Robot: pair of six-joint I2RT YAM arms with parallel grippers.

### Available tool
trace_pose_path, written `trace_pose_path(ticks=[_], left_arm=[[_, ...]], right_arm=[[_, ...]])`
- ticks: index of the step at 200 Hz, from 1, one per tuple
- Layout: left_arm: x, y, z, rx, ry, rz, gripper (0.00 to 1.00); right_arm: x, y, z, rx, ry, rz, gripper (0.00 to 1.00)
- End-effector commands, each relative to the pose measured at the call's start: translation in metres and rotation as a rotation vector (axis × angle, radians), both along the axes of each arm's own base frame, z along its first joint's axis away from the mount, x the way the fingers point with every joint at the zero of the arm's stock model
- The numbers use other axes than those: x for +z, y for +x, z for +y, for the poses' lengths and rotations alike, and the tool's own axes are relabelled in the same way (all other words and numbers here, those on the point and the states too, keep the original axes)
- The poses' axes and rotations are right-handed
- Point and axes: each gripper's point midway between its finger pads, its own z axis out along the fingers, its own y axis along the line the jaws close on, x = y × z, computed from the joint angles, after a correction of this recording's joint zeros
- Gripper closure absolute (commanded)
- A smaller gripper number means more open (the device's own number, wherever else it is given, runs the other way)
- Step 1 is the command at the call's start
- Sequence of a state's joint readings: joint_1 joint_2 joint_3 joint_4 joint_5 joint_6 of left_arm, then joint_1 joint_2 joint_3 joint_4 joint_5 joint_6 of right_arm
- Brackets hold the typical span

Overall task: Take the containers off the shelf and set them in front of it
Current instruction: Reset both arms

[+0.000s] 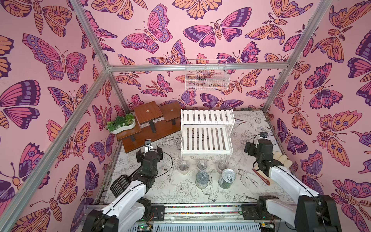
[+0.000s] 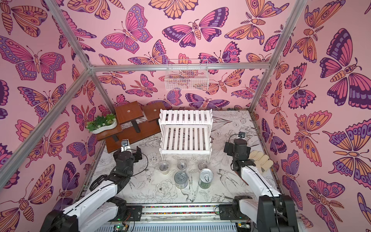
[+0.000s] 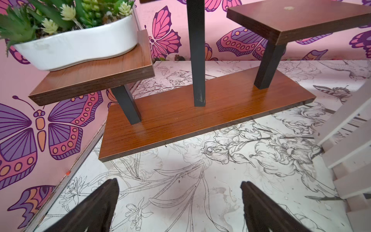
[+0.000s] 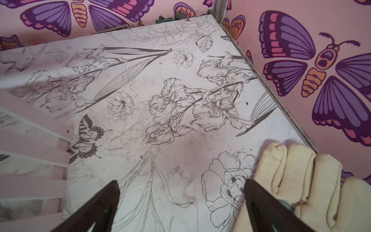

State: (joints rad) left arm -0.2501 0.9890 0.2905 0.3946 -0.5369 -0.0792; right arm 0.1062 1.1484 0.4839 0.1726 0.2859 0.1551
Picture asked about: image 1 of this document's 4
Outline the yellow seed jar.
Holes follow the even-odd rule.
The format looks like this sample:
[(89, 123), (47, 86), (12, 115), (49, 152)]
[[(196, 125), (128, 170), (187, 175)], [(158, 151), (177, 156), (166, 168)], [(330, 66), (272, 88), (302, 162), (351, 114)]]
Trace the yellow seed jar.
[(186, 160), (183, 160), (178, 165), (179, 172), (183, 175), (187, 175), (190, 169), (189, 162)]

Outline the green watermelon can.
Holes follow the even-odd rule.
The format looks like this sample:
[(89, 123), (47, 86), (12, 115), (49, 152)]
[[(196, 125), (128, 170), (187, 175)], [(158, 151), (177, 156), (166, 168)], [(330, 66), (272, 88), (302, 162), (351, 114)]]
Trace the green watermelon can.
[(228, 189), (232, 186), (236, 179), (236, 173), (232, 169), (224, 169), (219, 178), (219, 186), (223, 189)]

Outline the white purple label can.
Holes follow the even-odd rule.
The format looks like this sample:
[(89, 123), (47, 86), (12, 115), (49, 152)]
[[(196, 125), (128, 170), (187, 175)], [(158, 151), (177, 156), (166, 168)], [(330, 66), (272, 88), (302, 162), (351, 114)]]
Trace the white purple label can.
[(200, 189), (205, 189), (209, 183), (209, 174), (206, 171), (199, 171), (196, 174), (196, 186)]

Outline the white wooden slatted shelf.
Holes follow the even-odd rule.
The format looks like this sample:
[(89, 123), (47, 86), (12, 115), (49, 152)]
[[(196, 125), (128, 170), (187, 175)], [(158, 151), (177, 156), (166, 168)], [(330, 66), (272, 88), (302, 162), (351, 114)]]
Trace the white wooden slatted shelf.
[(187, 155), (219, 155), (229, 161), (234, 150), (233, 110), (181, 110), (181, 159)]

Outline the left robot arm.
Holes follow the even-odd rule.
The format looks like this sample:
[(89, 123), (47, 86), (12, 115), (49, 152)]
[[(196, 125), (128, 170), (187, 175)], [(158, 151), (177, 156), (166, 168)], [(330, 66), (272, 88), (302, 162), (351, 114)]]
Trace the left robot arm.
[(130, 176), (120, 176), (112, 185), (115, 200), (100, 211), (92, 210), (85, 220), (83, 232), (126, 232), (144, 216), (150, 216), (151, 201), (144, 198), (158, 177), (157, 164), (163, 159), (163, 150), (146, 147), (138, 150), (141, 166)]

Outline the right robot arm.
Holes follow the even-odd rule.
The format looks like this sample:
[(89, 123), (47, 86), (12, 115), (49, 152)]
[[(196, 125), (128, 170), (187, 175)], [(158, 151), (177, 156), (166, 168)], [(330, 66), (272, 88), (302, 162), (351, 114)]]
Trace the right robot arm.
[(244, 152), (255, 157), (259, 170), (282, 187), (295, 204), (287, 204), (275, 196), (260, 196), (256, 206), (241, 206), (244, 219), (272, 216), (283, 220), (297, 232), (342, 231), (335, 201), (298, 180), (288, 168), (273, 158), (272, 149), (272, 142), (261, 138), (256, 144), (247, 142)]

